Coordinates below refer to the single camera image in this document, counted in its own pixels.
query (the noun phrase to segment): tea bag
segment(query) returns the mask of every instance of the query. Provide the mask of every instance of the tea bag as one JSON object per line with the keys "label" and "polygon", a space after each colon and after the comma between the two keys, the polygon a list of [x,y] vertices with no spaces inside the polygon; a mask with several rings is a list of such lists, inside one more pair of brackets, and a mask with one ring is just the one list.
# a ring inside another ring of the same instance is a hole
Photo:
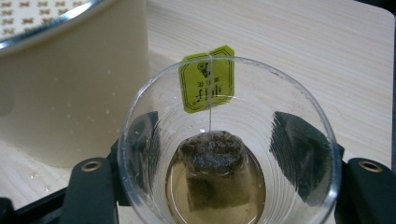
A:
{"label": "tea bag", "polygon": [[177,155],[186,166],[191,211],[248,203],[247,152],[239,137],[224,131],[200,133],[184,140]]}

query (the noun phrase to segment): white container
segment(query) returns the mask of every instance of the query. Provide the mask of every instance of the white container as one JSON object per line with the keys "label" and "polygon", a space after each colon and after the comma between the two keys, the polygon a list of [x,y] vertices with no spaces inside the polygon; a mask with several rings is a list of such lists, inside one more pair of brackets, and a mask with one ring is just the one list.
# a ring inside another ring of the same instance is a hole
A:
{"label": "white container", "polygon": [[0,41],[0,139],[53,166],[104,157],[149,77],[145,1],[92,0]]}

